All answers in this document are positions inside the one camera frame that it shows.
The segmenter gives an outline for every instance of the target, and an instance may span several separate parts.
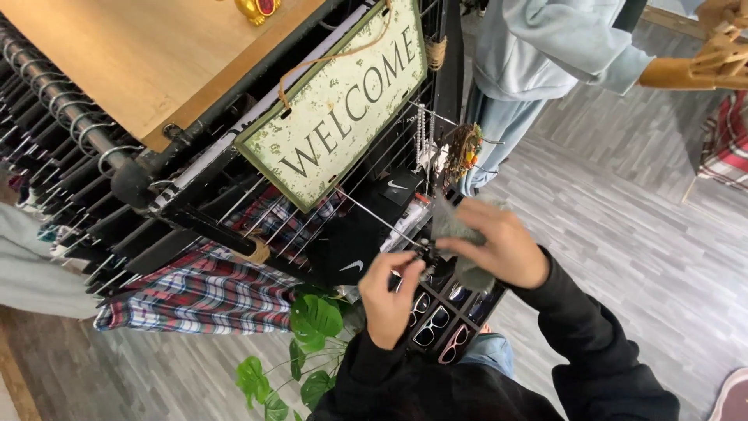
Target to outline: wooden mannequin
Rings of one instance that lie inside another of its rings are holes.
[[[748,0],[707,0],[696,14],[711,36],[696,57],[656,58],[642,72],[639,85],[679,91],[748,89],[748,46],[735,43],[741,29],[748,28]],[[718,23],[710,29],[713,22]]]

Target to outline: welcome sign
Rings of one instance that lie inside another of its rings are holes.
[[[366,152],[377,133],[426,78],[420,14],[414,0],[379,1],[328,52],[353,55],[312,66],[234,140],[236,148],[302,212],[309,212]]]

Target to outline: gold figurine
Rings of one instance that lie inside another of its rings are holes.
[[[234,4],[248,21],[260,26],[281,6],[281,0],[234,0]]]

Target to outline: light blue hoodie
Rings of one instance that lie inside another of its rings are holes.
[[[624,94],[654,57],[611,28],[623,0],[491,0],[473,77],[504,101],[559,98],[577,80]]]

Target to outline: green plant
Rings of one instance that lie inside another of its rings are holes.
[[[348,341],[337,338],[343,330],[342,311],[350,304],[343,298],[333,295],[311,285],[299,285],[296,289],[296,301],[291,305],[291,331],[294,334],[289,344],[289,359],[267,372],[257,357],[249,357],[236,367],[236,386],[242,390],[247,399],[247,406],[254,408],[254,401],[265,407],[266,421],[283,421],[288,417],[289,408],[278,395],[278,390],[291,381],[301,383],[301,401],[304,406],[314,411],[319,399],[325,392],[335,386],[336,373]],[[313,357],[329,357],[330,360],[313,369],[304,370],[307,360]],[[331,362],[336,366],[329,372],[321,369]],[[270,387],[266,377],[268,373],[283,364],[290,364],[291,378],[276,390]],[[293,411],[295,421],[302,420]]]

